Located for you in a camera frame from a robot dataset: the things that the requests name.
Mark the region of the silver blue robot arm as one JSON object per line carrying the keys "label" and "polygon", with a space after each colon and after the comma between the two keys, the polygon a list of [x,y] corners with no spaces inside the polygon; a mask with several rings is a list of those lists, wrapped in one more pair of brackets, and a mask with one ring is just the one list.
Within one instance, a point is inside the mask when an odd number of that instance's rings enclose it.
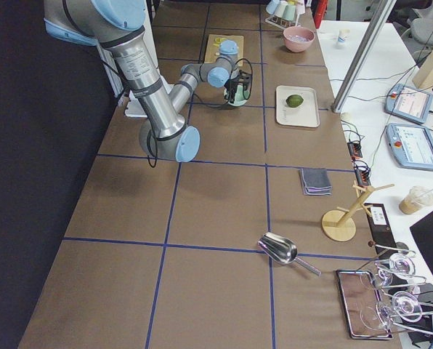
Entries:
{"label": "silver blue robot arm", "polygon": [[189,162],[201,138],[179,112],[201,82],[224,87],[228,99],[233,99],[243,75],[238,67],[238,45],[226,40],[214,62],[184,66],[179,81],[167,90],[144,42],[147,18],[144,1],[44,2],[49,35],[75,44],[99,44],[112,54],[147,115],[139,132],[143,151],[152,158]]}

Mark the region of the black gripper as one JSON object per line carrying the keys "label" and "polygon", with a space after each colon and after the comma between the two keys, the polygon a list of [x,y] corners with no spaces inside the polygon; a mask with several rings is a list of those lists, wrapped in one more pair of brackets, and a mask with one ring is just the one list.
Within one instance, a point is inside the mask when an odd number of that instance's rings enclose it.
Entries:
{"label": "black gripper", "polygon": [[239,70],[236,70],[232,73],[231,77],[227,80],[225,83],[225,93],[226,98],[228,100],[228,103],[234,103],[235,97],[238,91],[238,72]]}

